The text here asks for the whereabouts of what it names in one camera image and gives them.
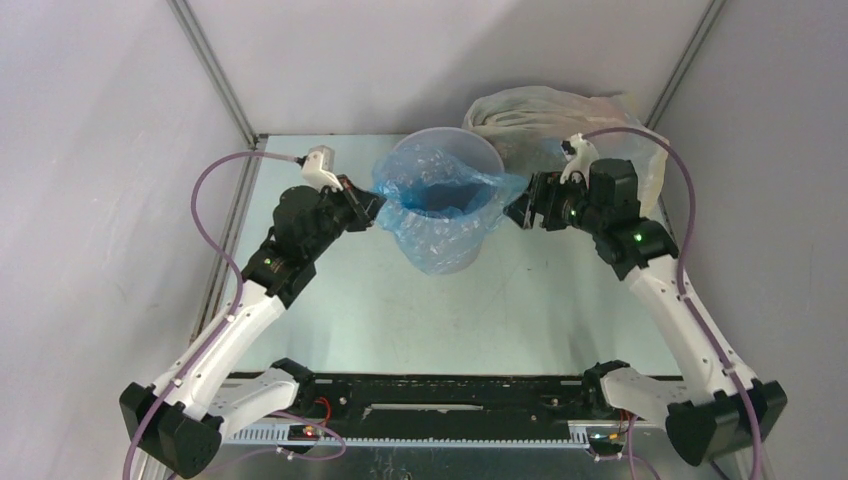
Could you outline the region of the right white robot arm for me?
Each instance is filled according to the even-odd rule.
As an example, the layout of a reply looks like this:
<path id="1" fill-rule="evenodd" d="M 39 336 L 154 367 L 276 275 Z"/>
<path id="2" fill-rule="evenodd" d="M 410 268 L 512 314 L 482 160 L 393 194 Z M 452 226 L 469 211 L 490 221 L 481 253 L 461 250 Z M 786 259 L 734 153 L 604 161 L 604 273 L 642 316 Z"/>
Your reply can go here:
<path id="1" fill-rule="evenodd" d="M 699 466 L 764 440 L 787 405 L 776 381 L 763 382 L 735 353 L 696 294 L 666 228 L 640 214 L 631 162 L 601 159 L 586 174 L 538 172 L 505 208 L 523 229 L 581 230 L 598 256 L 648 309 L 681 372 L 674 386 L 622 361 L 586 371 L 581 402 L 606 418 L 625 410 L 661 427 L 678 455 Z"/>

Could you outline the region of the blue plastic trash bag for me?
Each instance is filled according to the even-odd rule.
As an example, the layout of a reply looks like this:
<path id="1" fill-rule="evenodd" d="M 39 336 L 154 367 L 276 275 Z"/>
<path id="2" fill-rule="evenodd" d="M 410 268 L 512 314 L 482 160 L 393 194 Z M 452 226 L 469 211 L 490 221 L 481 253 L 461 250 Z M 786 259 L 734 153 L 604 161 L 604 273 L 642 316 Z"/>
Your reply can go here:
<path id="1" fill-rule="evenodd" d="M 476 260 L 503 210 L 525 191 L 526 178 L 501 167 L 484 173 L 441 148 L 399 148 L 372 168 L 372 192 L 386 202 L 376 224 L 390 233 L 413 267 L 446 275 Z"/>

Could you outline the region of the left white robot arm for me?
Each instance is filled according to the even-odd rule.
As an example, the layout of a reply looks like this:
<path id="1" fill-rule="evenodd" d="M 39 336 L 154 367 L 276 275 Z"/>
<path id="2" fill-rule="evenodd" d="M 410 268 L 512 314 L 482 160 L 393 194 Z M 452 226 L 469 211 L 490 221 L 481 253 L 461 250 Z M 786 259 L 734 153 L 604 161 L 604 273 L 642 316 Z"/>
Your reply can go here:
<path id="1" fill-rule="evenodd" d="M 234 298 L 165 373 L 147 386 L 129 384 L 119 405 L 131 440 L 124 476 L 137 450 L 172 475 L 190 479 L 212 462 L 223 440 L 256 420 L 286 410 L 304 416 L 316 403 L 310 371 L 272 366 L 232 396 L 220 389 L 259 335 L 280 319 L 315 277 L 320 256 L 344 233 L 372 227 L 384 197 L 346 176 L 340 186 L 285 190 L 273 224 L 238 272 Z"/>

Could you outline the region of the grey plastic trash bin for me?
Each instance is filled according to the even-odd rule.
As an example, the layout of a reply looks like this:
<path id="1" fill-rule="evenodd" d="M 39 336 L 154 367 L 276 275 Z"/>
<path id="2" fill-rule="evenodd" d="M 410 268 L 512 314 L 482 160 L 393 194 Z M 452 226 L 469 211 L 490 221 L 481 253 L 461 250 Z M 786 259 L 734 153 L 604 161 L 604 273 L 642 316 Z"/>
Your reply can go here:
<path id="1" fill-rule="evenodd" d="M 456 127 L 434 127 L 400 140 L 372 169 L 388 198 L 378 225 L 392 233 L 418 270 L 452 274 L 476 260 L 488 233 L 486 206 L 497 188 L 484 180 L 505 168 L 494 146 Z"/>

